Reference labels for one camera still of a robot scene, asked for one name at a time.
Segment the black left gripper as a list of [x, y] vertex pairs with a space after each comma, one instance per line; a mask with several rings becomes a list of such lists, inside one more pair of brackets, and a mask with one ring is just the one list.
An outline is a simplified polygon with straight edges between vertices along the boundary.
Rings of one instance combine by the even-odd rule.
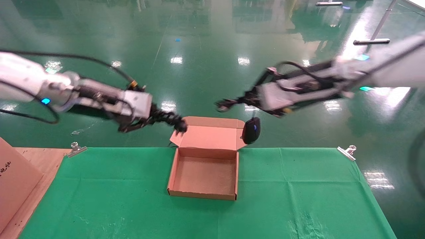
[[181, 115], [152, 110], [153, 96], [140, 88], [129, 86], [120, 89], [95, 80], [82, 80], [79, 83], [79, 105], [100, 110], [119, 125], [119, 132], [122, 133], [157, 122], [174, 127], [176, 134], [187, 131], [187, 123]]

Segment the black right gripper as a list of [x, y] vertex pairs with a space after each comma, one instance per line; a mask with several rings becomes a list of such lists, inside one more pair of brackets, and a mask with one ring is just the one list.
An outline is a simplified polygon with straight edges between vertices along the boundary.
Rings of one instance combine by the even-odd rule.
[[246, 111], [259, 111], [260, 105], [310, 105], [340, 99], [341, 80], [335, 76], [332, 61], [308, 67], [283, 61], [267, 67], [254, 86], [236, 99], [217, 101], [218, 111], [227, 112], [235, 105]]

